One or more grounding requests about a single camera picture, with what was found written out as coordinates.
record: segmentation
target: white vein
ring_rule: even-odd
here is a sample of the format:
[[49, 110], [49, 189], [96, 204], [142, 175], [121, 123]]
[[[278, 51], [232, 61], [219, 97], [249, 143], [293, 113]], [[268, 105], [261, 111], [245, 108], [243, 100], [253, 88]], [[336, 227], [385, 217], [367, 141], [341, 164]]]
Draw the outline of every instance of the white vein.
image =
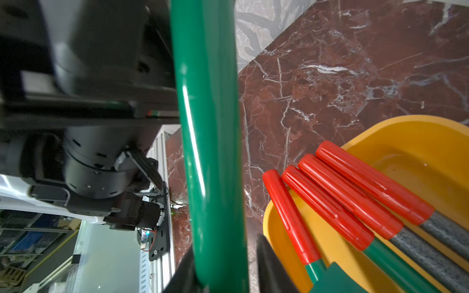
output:
[[251, 197], [251, 192], [248, 192], [246, 189], [244, 189], [244, 194], [248, 198], [248, 205], [250, 208], [252, 208], [252, 197]]
[[455, 88], [448, 80], [448, 76], [445, 75], [443, 77], [443, 82], [444, 84], [449, 88], [451, 89], [452, 91], [454, 91], [460, 98], [461, 98], [461, 103], [462, 105], [464, 106], [464, 109], [467, 111], [469, 110], [469, 103], [468, 103], [468, 96], [467, 94], [464, 95], [463, 93], [461, 93], [457, 88]]
[[358, 29], [366, 28], [367, 26], [368, 26], [368, 24], [364, 24], [364, 25], [359, 25], [359, 26], [351, 26], [350, 28], [358, 30]]
[[287, 129], [287, 140], [285, 141], [285, 149], [283, 151], [284, 159], [283, 159], [283, 168], [287, 167], [287, 158], [288, 153], [290, 151], [290, 127]]
[[246, 106], [244, 106], [244, 101], [242, 102], [242, 108], [244, 110], [244, 140], [246, 141], [246, 153], [248, 155], [248, 172], [249, 178], [251, 178], [251, 152], [249, 149], [249, 131], [248, 131], [248, 119], [246, 115]]
[[397, 104], [397, 108], [400, 109], [401, 111], [403, 111], [406, 115], [410, 115], [409, 111], [407, 111], [406, 109], [402, 108], [401, 105]]
[[170, 177], [173, 175], [173, 172], [174, 172], [174, 171], [177, 171], [177, 168], [176, 168], [177, 163], [178, 163], [181, 159], [184, 159], [184, 153], [180, 152], [180, 153], [179, 153], [180, 156], [179, 156], [178, 158], [174, 159], [173, 161], [171, 161], [173, 155], [174, 155], [174, 154], [172, 154], [171, 156], [169, 156], [169, 158], [167, 159], [168, 162], [170, 162], [170, 163], [169, 163], [169, 166], [168, 166], [168, 169], [171, 169], [171, 171], [170, 171], [169, 174], [168, 174], [168, 178], [170, 178]]
[[298, 154], [296, 155], [296, 157], [293, 158], [293, 162], [296, 162], [296, 160], [304, 153], [305, 150], [306, 150], [306, 146], [303, 146], [301, 150], [298, 152]]
[[440, 79], [441, 79], [440, 74], [434, 74], [434, 75], [432, 75], [430, 77], [427, 77], [425, 79], [422, 79], [422, 80], [409, 81], [409, 84], [410, 85], [417, 85], [417, 86], [426, 86], [426, 85], [429, 85], [430, 83], [439, 81]]
[[356, 114], [357, 114], [357, 115], [360, 114], [361, 111], [363, 111], [363, 109], [366, 107], [366, 105], [368, 105], [368, 101], [365, 101], [365, 102], [363, 103], [363, 105], [358, 109], [358, 111], [357, 111]]
[[264, 174], [264, 171], [261, 167], [257, 166], [257, 165], [252, 165], [251, 168], [254, 168], [254, 169], [258, 169], [262, 174]]
[[335, 133], [334, 133], [334, 136], [331, 138], [331, 141], [334, 140], [334, 138], [335, 138], [335, 136], [336, 136], [337, 134], [339, 134], [340, 137], [342, 138], [342, 141], [345, 143], [345, 139], [344, 139], [344, 137], [342, 136], [342, 133], [340, 133], [340, 131], [336, 128], [335, 125], [333, 125], [333, 127], [334, 127], [334, 129], [335, 129]]
[[279, 58], [277, 58], [277, 64], [279, 65], [280, 97], [283, 97], [283, 92], [282, 92], [282, 70], [280, 69], [280, 60], [279, 60]]
[[285, 107], [285, 111], [283, 111], [283, 116], [282, 116], [282, 119], [280, 119], [280, 124], [282, 125], [283, 128], [286, 129], [285, 125], [283, 125], [283, 120], [285, 119], [285, 115], [287, 114], [288, 112], [288, 109], [290, 108], [290, 102], [292, 101], [292, 98], [289, 98], [287, 100], [287, 106]]
[[445, 6], [443, 7], [443, 16], [441, 17], [441, 21], [439, 23], [437, 23], [430, 31], [430, 36], [433, 35], [437, 29], [439, 29], [441, 26], [443, 26], [445, 23], [448, 22], [448, 20], [450, 19], [449, 17], [449, 9], [451, 8], [451, 4], [450, 3], [445, 3]]
[[358, 75], [357, 72], [345, 68], [345, 67], [340, 67], [340, 66], [335, 66], [335, 67], [329, 67], [329, 66], [324, 66], [324, 65], [308, 65], [303, 68], [316, 68], [316, 70], [320, 73], [326, 73], [326, 74], [335, 74], [341, 71], [348, 71], [353, 75]]
[[310, 117], [311, 116], [314, 116], [314, 114], [306, 114], [305, 112], [301, 111], [301, 110], [298, 110], [296, 108], [290, 108], [291, 110], [297, 112], [298, 114], [300, 114], [306, 121], [310, 121]]
[[265, 76], [269, 76], [269, 75], [267, 74], [267, 72], [265, 72], [265, 70], [264, 70], [264, 69], [262, 68], [262, 66], [259, 64], [259, 62], [256, 61], [256, 59], [254, 59], [253, 61], [254, 61], [254, 63], [257, 64], [257, 66], [259, 67], [259, 69], [262, 71], [262, 73], [263, 73]]
[[172, 209], [176, 209], [176, 210], [177, 210], [177, 209], [180, 209], [180, 208], [182, 208], [182, 207], [184, 207], [184, 205], [174, 204], [174, 203], [171, 204], [171, 208], [172, 208]]
[[389, 67], [389, 66], [391, 66], [391, 65], [394, 65], [394, 64], [397, 64], [397, 63], [399, 63], [399, 62], [402, 62], [402, 61], [404, 61], [404, 60], [410, 59], [410, 58], [412, 58], [412, 57], [416, 57], [416, 56], [421, 55], [421, 54], [423, 54], [423, 52], [420, 52], [420, 53], [415, 54], [415, 55], [412, 55], [412, 56], [408, 56], [408, 57], [406, 57], [406, 58], [404, 58], [404, 59], [401, 59], [401, 60], [396, 61], [396, 62], [394, 62], [394, 63], [388, 64], [388, 65], [386, 65], [386, 66], [384, 66], [384, 67], [378, 69], [378, 71], [380, 71], [380, 70], [382, 70], [382, 69], [384, 69], [384, 68], [386, 68], [386, 67]]
[[349, 126], [355, 125], [355, 122], [357, 122], [357, 121], [358, 121], [358, 119], [352, 119], [349, 124], [347, 124], [347, 125], [337, 125], [337, 127], [339, 127], [339, 128], [347, 128], [347, 127], [349, 127]]
[[435, 61], [435, 62], [423, 64], [423, 65], [414, 66], [414, 68], [425, 67], [425, 66], [428, 66], [428, 65], [433, 65], [433, 64], [438, 64], [438, 63], [453, 63], [453, 62], [465, 61], [465, 60], [468, 60], [468, 59], [469, 59], [469, 56], [462, 57], [462, 58], [457, 58], [457, 59], [441, 59], [441, 60], [439, 60], [439, 61]]

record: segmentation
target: green pole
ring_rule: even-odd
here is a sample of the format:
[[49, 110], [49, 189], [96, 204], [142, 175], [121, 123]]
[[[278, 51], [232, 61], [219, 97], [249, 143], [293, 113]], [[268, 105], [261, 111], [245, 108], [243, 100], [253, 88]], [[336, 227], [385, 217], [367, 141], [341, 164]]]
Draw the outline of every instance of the green pole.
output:
[[306, 271], [308, 272], [308, 276], [310, 277], [313, 285], [316, 284], [316, 282], [318, 282], [321, 279], [323, 273], [325, 272], [325, 270], [327, 270], [322, 258], [318, 259], [317, 261], [313, 263], [309, 263], [305, 265], [304, 267], [306, 268]]
[[196, 275], [248, 292], [234, 2], [171, 2], [174, 67]]
[[375, 237], [363, 253], [407, 293], [439, 293], [408, 263]]

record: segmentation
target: yellow plastic bin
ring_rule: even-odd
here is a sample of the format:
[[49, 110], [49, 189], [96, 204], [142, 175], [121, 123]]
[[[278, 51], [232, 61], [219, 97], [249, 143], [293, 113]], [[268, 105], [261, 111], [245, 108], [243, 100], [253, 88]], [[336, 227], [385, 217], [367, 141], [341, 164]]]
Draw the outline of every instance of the yellow plastic bin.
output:
[[[468, 127], [434, 116], [401, 116], [378, 123], [342, 148], [407, 187], [463, 227], [469, 228]], [[369, 293], [402, 292], [300, 197], [293, 191], [290, 191], [290, 194], [314, 235], [326, 265], [338, 263]], [[402, 217], [399, 218], [414, 232], [469, 271], [469, 263], [456, 253], [420, 228]], [[264, 235], [295, 285], [301, 292], [308, 292], [312, 283], [272, 202], [265, 209]], [[438, 289], [449, 292], [390, 242], [378, 237]]]

